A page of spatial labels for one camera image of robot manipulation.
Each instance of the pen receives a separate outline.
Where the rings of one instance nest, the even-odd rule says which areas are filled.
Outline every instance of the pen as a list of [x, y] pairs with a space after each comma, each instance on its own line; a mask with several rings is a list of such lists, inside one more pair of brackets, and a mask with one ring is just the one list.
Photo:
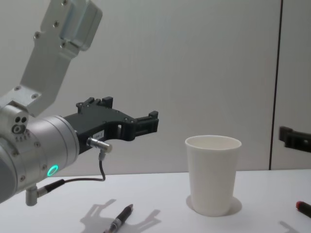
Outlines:
[[125, 209], [116, 217], [115, 220], [111, 223], [108, 230], [105, 230], [104, 233], [115, 233], [117, 232], [120, 227], [125, 223], [127, 218], [131, 215], [133, 212], [133, 205], [129, 205], [125, 207]]
[[303, 201], [298, 201], [296, 203], [296, 208], [304, 215], [311, 217], [311, 205], [306, 204]]

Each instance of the black pen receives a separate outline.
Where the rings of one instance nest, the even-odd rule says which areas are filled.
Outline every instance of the black pen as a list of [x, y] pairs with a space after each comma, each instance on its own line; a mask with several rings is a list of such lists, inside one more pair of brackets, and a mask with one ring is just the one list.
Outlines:
[[110, 225], [109, 230], [105, 230], [104, 233], [115, 233], [117, 232], [120, 227], [125, 223], [127, 218], [131, 215], [133, 212], [133, 204], [125, 207], [125, 209], [119, 214], [115, 220]]

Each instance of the cable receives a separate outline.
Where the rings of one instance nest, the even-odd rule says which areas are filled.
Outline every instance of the cable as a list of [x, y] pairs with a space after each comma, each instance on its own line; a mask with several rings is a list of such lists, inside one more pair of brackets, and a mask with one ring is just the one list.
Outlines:
[[38, 193], [41, 193], [40, 196], [43, 196], [51, 191], [53, 191], [54, 189], [62, 186], [63, 184], [66, 184], [66, 183], [69, 183], [69, 182], [74, 182], [74, 181], [101, 181], [101, 182], [104, 182], [106, 180], [106, 176], [105, 176], [105, 173], [104, 173], [104, 169], [103, 169], [103, 162], [102, 160], [99, 161], [99, 169], [101, 171], [101, 175], [102, 175], [102, 179], [98, 179], [98, 178], [76, 178], [76, 179], [70, 179], [70, 180], [58, 180], [56, 182], [53, 182], [51, 184], [48, 184], [42, 188], [40, 188], [38, 190]]
[[106, 176], [105, 176], [105, 173], [104, 173], [103, 162], [102, 161], [99, 161], [99, 169], [100, 169], [102, 177], [103, 177], [102, 179], [98, 179], [98, 178], [76, 178], [76, 179], [66, 180], [65, 183], [74, 182], [74, 181], [105, 181], [106, 180]]

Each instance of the black bracket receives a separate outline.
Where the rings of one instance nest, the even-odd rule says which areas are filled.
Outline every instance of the black bracket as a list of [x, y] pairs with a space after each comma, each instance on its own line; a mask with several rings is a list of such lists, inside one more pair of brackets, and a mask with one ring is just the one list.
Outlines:
[[281, 126], [279, 140], [285, 142], [285, 147], [311, 152], [311, 134], [296, 132], [291, 128]]
[[91, 147], [86, 145], [89, 137], [100, 141], [119, 139], [133, 141], [136, 136], [157, 132], [158, 112], [153, 111], [148, 116], [133, 118], [112, 108], [113, 98], [89, 98], [77, 103], [78, 113], [65, 117], [77, 132], [80, 153]]

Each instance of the green led ring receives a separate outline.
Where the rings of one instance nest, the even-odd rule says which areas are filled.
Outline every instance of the green led ring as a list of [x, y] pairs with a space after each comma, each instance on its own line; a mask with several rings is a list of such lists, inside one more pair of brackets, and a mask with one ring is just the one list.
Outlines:
[[52, 176], [52, 175], [54, 175], [55, 174], [55, 172], [57, 172], [57, 170], [58, 170], [58, 165], [57, 164], [55, 164], [55, 165], [53, 165], [51, 168], [50, 168], [50, 170], [48, 171], [48, 176]]

